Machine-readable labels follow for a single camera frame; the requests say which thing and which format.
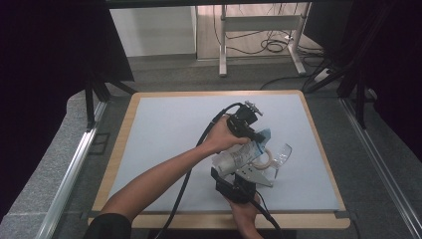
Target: black cable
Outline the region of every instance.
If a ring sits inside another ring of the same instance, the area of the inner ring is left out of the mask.
[[[267,85],[272,84],[272,83],[277,82],[277,81],[282,81],[282,80],[287,80],[287,79],[302,79],[302,78],[308,78],[308,77],[311,77],[311,76],[312,76],[312,75],[307,75],[307,76],[302,76],[302,77],[283,77],[283,78],[276,78],[276,79],[270,80],[269,82],[264,83],[264,84],[260,87],[260,91],[261,91],[264,87],[266,87]]]
[[[264,200],[263,195],[261,195],[261,193],[259,191],[257,191],[257,190],[255,190],[255,192],[261,197],[261,201],[263,201],[263,204],[264,204],[265,209],[267,210],[268,213],[270,213],[270,211],[267,208],[267,204],[265,203],[265,200]]]
[[[329,58],[329,55],[326,54],[325,52],[319,52],[319,53],[307,52],[307,51],[304,51],[300,48],[298,48],[298,52],[300,53],[301,56]]]
[[[296,3],[296,7],[295,7],[295,12],[293,13],[293,15],[296,15],[296,10],[298,10],[298,5],[299,3]],[[289,41],[292,39],[292,30],[289,33]]]
[[[242,13],[242,16],[245,16],[245,14],[243,14],[243,12],[242,12],[242,9],[240,9],[240,5],[241,4],[239,4],[239,11]]]
[[[323,61],[316,67],[316,69],[314,70],[314,72],[312,73],[312,76],[309,77],[304,84],[301,87],[301,92],[305,92],[306,91],[306,87],[310,84],[311,81],[313,81],[315,79],[315,76],[317,76],[319,73],[321,73],[325,68],[328,68],[329,66],[332,65],[332,61],[330,61],[329,63],[325,63],[326,59],[323,59]]]
[[[217,116],[215,116],[210,121],[210,123],[208,124],[208,126],[205,128],[204,132],[202,132],[202,135],[199,138],[198,142],[196,143],[196,146],[199,146],[200,144],[202,144],[202,142],[205,140],[205,137],[208,135],[209,131],[215,125],[215,123],[217,123],[217,121],[220,119],[220,117],[222,117],[223,114],[225,114],[229,109],[231,109],[231,108],[233,108],[235,106],[242,106],[242,104],[235,103],[235,104],[230,105],[226,109],[222,110],[219,114],[217,114]],[[188,172],[186,172],[185,177],[183,179],[183,184],[182,184],[182,186],[180,188],[179,194],[177,195],[177,199],[174,202],[173,209],[171,210],[171,213],[168,216],[168,219],[165,222],[164,226],[161,228],[161,230],[155,236],[155,239],[158,239],[158,238],[161,238],[161,237],[164,236],[165,231],[167,230],[168,226],[170,225],[171,221],[173,220],[174,215],[176,214],[177,208],[179,207],[180,201],[182,199],[183,193],[184,193],[184,191],[186,189],[186,186],[187,186],[187,183],[189,181],[189,177],[190,177],[191,172],[192,172],[192,169],[190,169]]]
[[[351,219],[351,223],[353,224],[353,226],[354,226],[354,230],[356,231],[356,236],[357,236],[357,239],[360,239],[360,238],[361,238],[361,236],[360,236],[360,231],[359,231],[359,228],[357,227],[357,222],[356,222],[356,220]]]
[[[307,49],[307,50],[312,50],[312,51],[323,51],[322,48],[307,48],[307,47],[303,47],[301,45],[298,45],[298,47],[303,48],[303,49]]]
[[[220,42],[220,39],[218,38],[218,34],[217,34],[217,27],[216,27],[216,21],[215,21],[215,6],[213,6],[212,11],[213,11],[214,34],[215,34],[215,37],[217,39],[218,44],[221,46],[221,42]],[[251,35],[262,33],[262,32],[265,32],[265,31],[257,31],[257,32],[249,33],[249,34],[244,34],[244,35],[236,36],[236,37],[228,37],[227,34],[225,34],[225,36],[223,36],[223,37],[226,37],[227,39],[230,39],[231,40],[231,39],[236,39],[236,38],[251,36]],[[247,55],[256,55],[256,54],[259,54],[259,53],[264,52],[265,50],[268,50],[271,53],[280,53],[280,52],[283,52],[283,50],[285,50],[286,47],[289,45],[290,40],[288,42],[285,42],[285,41],[281,41],[281,40],[271,39],[273,32],[274,31],[271,31],[270,34],[267,34],[268,38],[266,40],[263,40],[261,42],[261,48],[262,49],[259,50],[259,51],[257,51],[257,52],[245,52],[245,51],[242,51],[240,49],[233,48],[233,47],[226,47],[226,48],[227,49],[234,50],[234,51],[238,51],[238,52],[241,52],[241,53],[247,54]],[[279,50],[272,50],[272,49],[270,49],[271,46],[278,46],[281,49],[279,49]]]
[[[312,65],[312,64],[310,64],[310,63],[307,61],[307,59],[309,59],[309,58],[317,58],[317,59],[324,58],[324,59],[325,59],[325,57],[324,57],[324,56],[309,56],[309,57],[303,57],[303,58],[302,58],[302,62],[303,62],[305,65],[307,65],[307,66],[309,66],[309,67],[312,67],[312,68],[316,68],[316,67],[318,67],[318,66],[319,66],[319,64],[318,64],[318,65]]]
[[[287,3],[285,3],[283,5],[283,8],[282,8],[282,5],[283,5],[283,3],[280,5],[279,15],[283,15],[283,13],[285,12],[285,8],[286,8]]]
[[[273,6],[271,6],[271,8],[267,11],[267,15],[271,12],[271,9],[275,8],[276,4],[273,3]]]
[[[285,236],[283,235],[282,228],[280,228],[280,225],[277,223],[277,221],[271,216],[271,214],[268,212],[268,210],[264,209],[258,202],[255,201],[255,198],[251,197],[248,192],[243,188],[242,185],[239,183],[236,183],[237,187],[248,197],[249,202],[252,203],[262,214],[263,216],[273,224],[274,228],[276,229],[277,233],[279,234],[279,239],[284,239]]]

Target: black sleeve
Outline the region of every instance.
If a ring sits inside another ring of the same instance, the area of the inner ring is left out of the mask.
[[[90,224],[84,239],[129,239],[130,221],[116,213],[103,214]]]

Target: metal stand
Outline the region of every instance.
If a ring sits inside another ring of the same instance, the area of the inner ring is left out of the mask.
[[[115,87],[133,95],[136,93],[136,90],[128,87],[120,81],[115,79],[107,78],[101,74],[91,73],[91,77],[86,81],[85,95],[86,95],[86,104],[87,104],[87,132],[93,129],[96,121],[94,114],[94,95],[93,91],[96,93],[96,96],[99,98],[100,102],[108,102],[111,94],[109,93],[108,88],[106,87],[106,82],[111,83]]]
[[[289,52],[300,76],[307,74],[298,55],[298,44],[304,30],[311,3],[301,15],[227,17],[226,5],[221,6],[220,77],[227,76],[226,32],[296,30]]]

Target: gray carpet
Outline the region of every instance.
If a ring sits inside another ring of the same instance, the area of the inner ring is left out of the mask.
[[[251,91],[258,90],[270,80],[297,75],[289,60],[246,62],[230,64],[227,78],[218,77],[215,62],[187,61],[185,67],[175,67],[180,63],[157,61],[147,69],[132,65],[135,82],[127,84],[140,92]],[[267,85],[264,90],[297,90],[305,80],[283,79]],[[306,98],[338,188],[356,224],[345,230],[299,230],[297,238],[357,238],[357,233],[361,238],[411,238],[336,98],[337,86],[338,82],[334,82],[306,95]],[[101,121],[97,143],[90,150],[54,238],[80,238],[87,228],[88,213],[129,102],[128,94],[112,86],[109,88],[113,97]],[[69,100],[68,114],[61,130],[11,213],[3,220],[0,238],[32,238],[37,233],[84,131],[83,99],[84,94],[78,94]],[[394,177],[421,215],[421,163],[383,123],[371,105],[366,106],[365,119],[368,132],[385,156]],[[132,238],[146,238],[147,233],[147,230],[134,230]]]

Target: wooden border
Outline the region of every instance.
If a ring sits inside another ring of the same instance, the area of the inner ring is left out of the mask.
[[[164,97],[206,97],[206,96],[256,96],[256,95],[299,95],[308,116],[311,128],[316,138],[325,169],[331,181],[332,188],[338,201],[339,211],[345,211],[345,206],[339,193],[337,184],[332,174],[329,162],[326,158],[322,144],[320,142],[316,126],[314,124],[311,112],[302,92],[300,91],[238,91],[238,92],[163,92],[163,93],[137,93],[130,100],[126,115],[121,125],[117,140],[114,145],[108,166],[105,171],[102,184],[97,194],[93,211],[101,211],[106,204],[108,194],[111,191],[118,168],[123,157],[124,148],[136,115],[137,106],[142,98],[164,98]],[[344,229],[350,225],[348,218],[336,218],[334,212],[284,212],[274,213],[272,216],[278,221],[282,228],[286,229]],[[132,227],[135,228],[161,228],[168,215],[142,214],[137,216]],[[274,228],[273,225],[265,219],[263,215],[258,215],[256,225],[259,229]],[[177,229],[236,229],[231,213],[193,213],[178,214],[174,217],[170,228]]]

